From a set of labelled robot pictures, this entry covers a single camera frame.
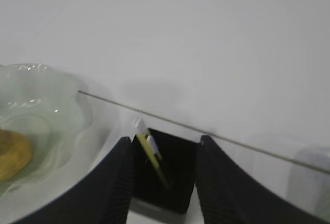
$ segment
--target white wall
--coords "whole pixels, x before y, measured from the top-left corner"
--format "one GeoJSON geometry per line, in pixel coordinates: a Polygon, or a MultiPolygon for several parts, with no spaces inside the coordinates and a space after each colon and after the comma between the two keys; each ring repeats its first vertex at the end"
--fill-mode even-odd
{"type": "Polygon", "coordinates": [[[0,63],[295,157],[330,144],[328,1],[0,0],[0,63]]]}

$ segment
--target black box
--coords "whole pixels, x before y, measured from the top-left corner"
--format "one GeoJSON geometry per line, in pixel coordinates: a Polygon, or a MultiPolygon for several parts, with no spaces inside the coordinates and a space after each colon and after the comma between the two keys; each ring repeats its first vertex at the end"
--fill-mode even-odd
{"type": "Polygon", "coordinates": [[[133,196],[144,202],[178,214],[188,210],[195,185],[195,163],[198,143],[150,129],[163,160],[174,179],[167,190],[159,180],[139,140],[134,137],[135,185],[133,196]]]}

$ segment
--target white cap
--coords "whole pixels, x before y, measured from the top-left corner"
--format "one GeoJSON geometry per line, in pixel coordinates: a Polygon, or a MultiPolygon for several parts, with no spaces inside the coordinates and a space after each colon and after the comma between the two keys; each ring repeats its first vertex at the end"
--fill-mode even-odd
{"type": "Polygon", "coordinates": [[[136,128],[137,133],[142,133],[145,135],[148,132],[148,128],[141,117],[135,120],[134,127],[136,128]]]}

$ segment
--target food item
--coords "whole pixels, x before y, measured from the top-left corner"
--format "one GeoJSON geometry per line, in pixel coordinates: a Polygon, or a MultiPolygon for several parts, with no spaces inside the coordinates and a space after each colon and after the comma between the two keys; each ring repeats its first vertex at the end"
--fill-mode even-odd
{"type": "Polygon", "coordinates": [[[15,176],[31,156],[31,143],[24,135],[0,129],[0,181],[15,176]]]}

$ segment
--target black pen holder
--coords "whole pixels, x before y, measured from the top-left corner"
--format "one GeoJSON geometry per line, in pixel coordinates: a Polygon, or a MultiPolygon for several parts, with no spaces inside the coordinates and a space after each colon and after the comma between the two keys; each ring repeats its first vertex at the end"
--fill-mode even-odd
{"type": "Polygon", "coordinates": [[[174,184],[166,189],[137,137],[132,142],[135,184],[133,196],[154,206],[184,214],[195,185],[197,143],[150,129],[174,184]]]}

